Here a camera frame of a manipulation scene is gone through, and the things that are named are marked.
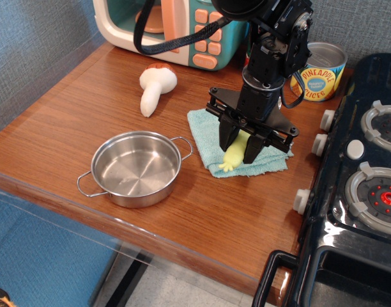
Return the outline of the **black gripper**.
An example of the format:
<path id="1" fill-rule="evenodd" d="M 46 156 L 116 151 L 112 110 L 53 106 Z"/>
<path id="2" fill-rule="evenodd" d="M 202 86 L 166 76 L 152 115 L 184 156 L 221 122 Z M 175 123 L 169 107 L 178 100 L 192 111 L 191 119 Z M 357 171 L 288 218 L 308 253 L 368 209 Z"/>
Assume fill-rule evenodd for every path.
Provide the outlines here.
<path id="1" fill-rule="evenodd" d="M 252 164 L 266 146 L 288 152 L 299 130 L 280 111 L 280 106 L 292 109 L 300 104 L 297 98 L 287 103 L 284 96 L 285 78 L 272 83 L 259 81 L 248 72 L 242 73 L 241 90 L 211 87 L 207 112 L 218 117 L 219 145 L 226 152 L 243 130 L 250 134 L 243 163 Z"/>

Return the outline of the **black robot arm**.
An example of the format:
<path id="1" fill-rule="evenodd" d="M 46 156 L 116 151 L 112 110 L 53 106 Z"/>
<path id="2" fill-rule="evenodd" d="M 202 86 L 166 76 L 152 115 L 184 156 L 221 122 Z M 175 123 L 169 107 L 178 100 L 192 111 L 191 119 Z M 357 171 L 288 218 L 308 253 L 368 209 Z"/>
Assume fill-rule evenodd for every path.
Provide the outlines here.
<path id="1" fill-rule="evenodd" d="M 284 84 L 303 68 L 312 24 L 310 1 L 213 1 L 231 21 L 250 24 L 250 56 L 240 91 L 210 88 L 206 109 L 218 117 L 219 145 L 226 151 L 239 131 L 250 135 L 243 161 L 254 162 L 264 147 L 288 152 L 299 130 L 280 112 Z"/>

